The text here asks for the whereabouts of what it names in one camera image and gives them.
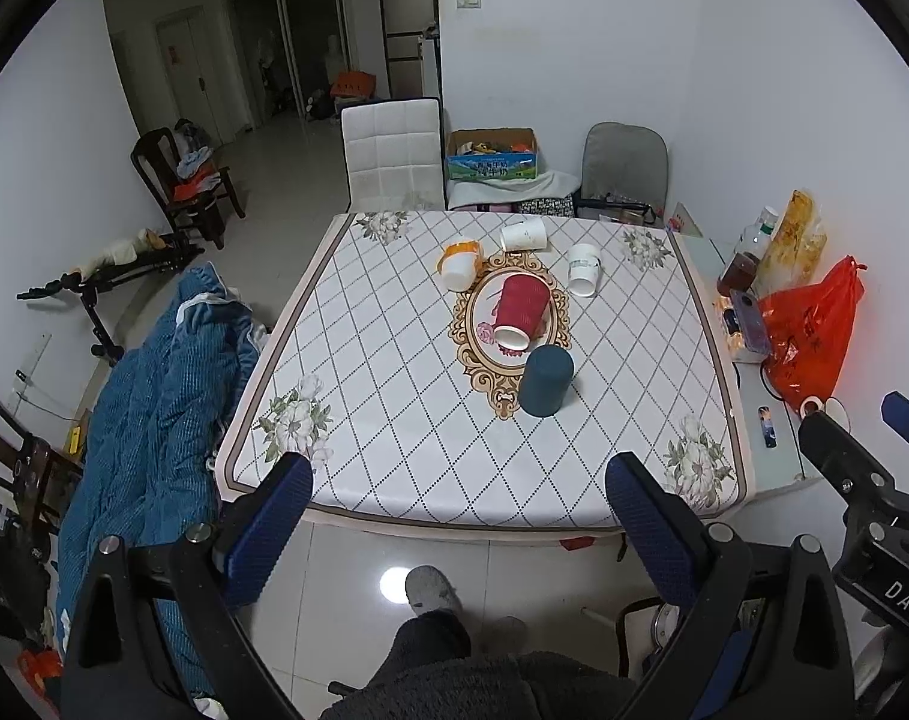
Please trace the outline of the grey slipper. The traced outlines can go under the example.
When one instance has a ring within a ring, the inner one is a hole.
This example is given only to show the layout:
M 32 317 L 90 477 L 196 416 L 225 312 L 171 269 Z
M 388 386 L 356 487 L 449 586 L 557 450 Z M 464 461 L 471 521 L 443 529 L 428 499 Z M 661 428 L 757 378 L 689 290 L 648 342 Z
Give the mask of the grey slipper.
M 417 566 L 407 572 L 406 597 L 417 616 L 430 613 L 463 614 L 463 605 L 456 589 L 445 574 L 433 566 Z
M 529 629 L 519 617 L 498 617 L 480 632 L 479 650 L 490 656 L 518 656 L 524 652 L 527 639 Z

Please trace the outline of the grey slipper right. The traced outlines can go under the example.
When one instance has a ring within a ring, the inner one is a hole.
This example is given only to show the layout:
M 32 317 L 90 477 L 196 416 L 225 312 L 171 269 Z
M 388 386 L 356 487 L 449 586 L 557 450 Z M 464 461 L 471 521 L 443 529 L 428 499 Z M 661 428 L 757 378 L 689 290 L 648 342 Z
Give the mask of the grey slipper right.
M 518 656 L 524 652 L 527 639 L 529 629 L 519 617 L 498 617 L 480 632 L 479 650 L 490 656 Z

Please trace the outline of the white printed paper cup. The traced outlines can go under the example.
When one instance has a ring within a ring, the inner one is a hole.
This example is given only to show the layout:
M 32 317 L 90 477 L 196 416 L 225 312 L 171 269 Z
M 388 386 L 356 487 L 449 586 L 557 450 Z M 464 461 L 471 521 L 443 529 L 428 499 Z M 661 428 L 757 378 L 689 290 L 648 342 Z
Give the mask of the white printed paper cup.
M 599 247 L 589 242 L 568 250 L 568 289 L 576 298 L 592 298 L 598 291 L 602 262 Z

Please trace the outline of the cardboard box with items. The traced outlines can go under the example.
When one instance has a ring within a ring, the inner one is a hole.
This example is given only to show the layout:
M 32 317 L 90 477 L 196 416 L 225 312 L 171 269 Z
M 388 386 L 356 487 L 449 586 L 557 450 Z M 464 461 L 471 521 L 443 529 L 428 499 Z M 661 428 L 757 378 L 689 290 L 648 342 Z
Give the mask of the cardboard box with items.
M 539 144 L 530 128 L 454 130 L 446 142 L 452 181 L 529 181 L 539 176 Z

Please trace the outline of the orange plastic bag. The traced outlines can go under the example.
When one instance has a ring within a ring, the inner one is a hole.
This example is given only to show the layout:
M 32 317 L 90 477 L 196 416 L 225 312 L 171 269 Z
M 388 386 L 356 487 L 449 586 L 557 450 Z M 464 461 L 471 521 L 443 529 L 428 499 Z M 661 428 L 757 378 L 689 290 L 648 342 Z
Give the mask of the orange plastic bag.
M 773 390 L 801 411 L 809 397 L 833 395 L 864 296 L 861 271 L 851 255 L 836 262 L 818 283 L 785 289 L 760 301 L 772 354 L 763 364 Z

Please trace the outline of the grey slipper left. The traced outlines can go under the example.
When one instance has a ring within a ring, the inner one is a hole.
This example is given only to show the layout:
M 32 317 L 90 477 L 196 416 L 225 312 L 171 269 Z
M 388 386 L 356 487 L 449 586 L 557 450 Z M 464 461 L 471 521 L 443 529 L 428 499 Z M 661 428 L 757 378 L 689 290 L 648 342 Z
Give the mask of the grey slipper left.
M 463 605 L 456 589 L 445 574 L 433 566 L 417 566 L 407 572 L 406 597 L 417 616 L 430 613 L 463 614 Z

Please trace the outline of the red paper cup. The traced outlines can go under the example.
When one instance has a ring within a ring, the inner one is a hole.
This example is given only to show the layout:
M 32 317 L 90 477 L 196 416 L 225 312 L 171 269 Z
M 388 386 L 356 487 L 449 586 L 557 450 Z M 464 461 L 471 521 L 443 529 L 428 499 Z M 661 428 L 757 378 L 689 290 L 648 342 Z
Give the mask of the red paper cup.
M 541 278 L 516 273 L 506 278 L 493 322 L 493 338 L 505 349 L 524 351 L 541 327 L 550 289 Z

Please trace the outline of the grey cushioned chair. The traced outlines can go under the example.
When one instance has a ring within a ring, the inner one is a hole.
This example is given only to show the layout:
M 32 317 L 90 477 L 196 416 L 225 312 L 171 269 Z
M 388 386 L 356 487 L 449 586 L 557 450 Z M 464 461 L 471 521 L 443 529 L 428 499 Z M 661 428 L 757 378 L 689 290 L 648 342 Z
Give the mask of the grey cushioned chair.
M 599 122 L 586 135 L 573 210 L 582 218 L 661 226 L 669 188 L 669 151 L 641 125 Z

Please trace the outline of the blue quilted blanket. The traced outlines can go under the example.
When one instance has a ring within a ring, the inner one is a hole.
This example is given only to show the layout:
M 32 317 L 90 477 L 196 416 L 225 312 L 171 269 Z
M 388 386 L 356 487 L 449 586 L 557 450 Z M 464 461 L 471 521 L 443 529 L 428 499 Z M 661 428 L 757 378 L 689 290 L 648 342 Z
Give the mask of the blue quilted blanket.
M 259 359 L 253 311 L 192 266 L 146 339 L 114 366 L 90 419 L 82 481 L 57 539 L 56 642 L 67 649 L 98 544 L 178 539 L 218 514 L 217 455 Z

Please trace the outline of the white padded chair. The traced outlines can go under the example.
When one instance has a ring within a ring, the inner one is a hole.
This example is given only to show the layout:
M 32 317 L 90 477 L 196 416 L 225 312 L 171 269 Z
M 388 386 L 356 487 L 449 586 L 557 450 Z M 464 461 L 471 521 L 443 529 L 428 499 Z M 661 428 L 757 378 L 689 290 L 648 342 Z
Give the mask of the white padded chair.
M 441 106 L 436 99 L 347 107 L 340 125 L 350 210 L 446 210 Z

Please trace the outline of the dark teal plastic cup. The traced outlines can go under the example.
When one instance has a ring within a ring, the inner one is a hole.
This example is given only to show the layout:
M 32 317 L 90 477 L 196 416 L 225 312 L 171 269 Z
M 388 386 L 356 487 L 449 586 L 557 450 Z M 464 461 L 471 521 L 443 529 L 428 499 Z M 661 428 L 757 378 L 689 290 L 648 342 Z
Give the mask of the dark teal plastic cup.
M 527 356 L 519 383 L 519 408 L 534 418 L 548 418 L 560 410 L 575 377 L 575 363 L 565 348 L 544 344 Z

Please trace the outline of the orange and white cup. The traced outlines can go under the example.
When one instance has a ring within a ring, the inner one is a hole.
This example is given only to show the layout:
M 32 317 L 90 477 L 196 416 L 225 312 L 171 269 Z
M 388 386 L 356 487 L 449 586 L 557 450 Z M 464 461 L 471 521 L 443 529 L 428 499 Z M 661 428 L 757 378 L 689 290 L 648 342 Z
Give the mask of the orange and white cup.
M 459 239 L 446 245 L 436 264 L 441 284 L 453 293 L 465 293 L 474 286 L 482 265 L 482 244 L 475 239 Z

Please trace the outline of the white diamond pattern tablecloth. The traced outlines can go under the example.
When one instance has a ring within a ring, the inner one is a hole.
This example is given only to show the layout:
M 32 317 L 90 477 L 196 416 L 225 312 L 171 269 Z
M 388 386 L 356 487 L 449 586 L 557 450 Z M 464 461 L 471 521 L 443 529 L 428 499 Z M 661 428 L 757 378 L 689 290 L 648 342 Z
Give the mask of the white diamond pattern tablecloth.
M 495 213 L 340 215 L 244 390 L 215 460 L 225 499 L 250 493 L 303 437 L 319 512 L 505 532 L 607 530 L 604 470 L 632 452 L 695 511 L 751 500 L 755 472 L 736 372 L 694 248 L 674 232 L 578 218 L 548 247 L 505 252 Z M 448 291 L 446 245 L 475 239 L 474 286 Z M 568 289 L 568 250 L 601 251 L 592 298 Z M 493 322 L 506 278 L 550 289 L 539 341 L 575 363 L 562 408 L 519 408 L 526 355 Z

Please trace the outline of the dark wooden chair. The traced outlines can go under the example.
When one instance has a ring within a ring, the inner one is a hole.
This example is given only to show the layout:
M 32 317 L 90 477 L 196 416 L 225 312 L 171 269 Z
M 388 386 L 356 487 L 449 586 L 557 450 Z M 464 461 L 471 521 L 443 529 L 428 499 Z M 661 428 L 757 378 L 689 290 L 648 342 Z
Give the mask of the dark wooden chair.
M 231 205 L 238 218 L 246 216 L 230 169 L 215 163 L 208 146 L 181 153 L 169 128 L 155 128 L 140 135 L 130 151 L 130 162 L 176 241 L 187 242 L 197 232 L 203 241 L 221 250 L 226 234 L 221 200 Z
M 44 642 L 52 538 L 83 465 L 22 426 L 0 401 L 0 489 L 13 512 L 0 525 L 0 634 L 37 649 Z

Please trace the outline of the black folding stand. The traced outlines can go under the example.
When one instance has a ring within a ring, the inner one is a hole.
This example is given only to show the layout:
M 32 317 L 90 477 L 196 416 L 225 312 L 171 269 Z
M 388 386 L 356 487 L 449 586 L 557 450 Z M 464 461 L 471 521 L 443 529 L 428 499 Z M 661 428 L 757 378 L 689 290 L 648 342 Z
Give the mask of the black folding stand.
M 75 266 L 43 286 L 18 293 L 17 299 L 40 301 L 61 293 L 75 294 L 90 319 L 96 340 L 91 346 L 91 354 L 109 366 L 116 366 L 124 355 L 124 348 L 113 340 L 98 316 L 96 307 L 101 294 L 153 273 L 181 273 L 202 252 L 202 245 L 178 241 L 173 234 L 160 236 L 152 229 L 142 229 L 135 238 L 109 244 L 86 265 Z

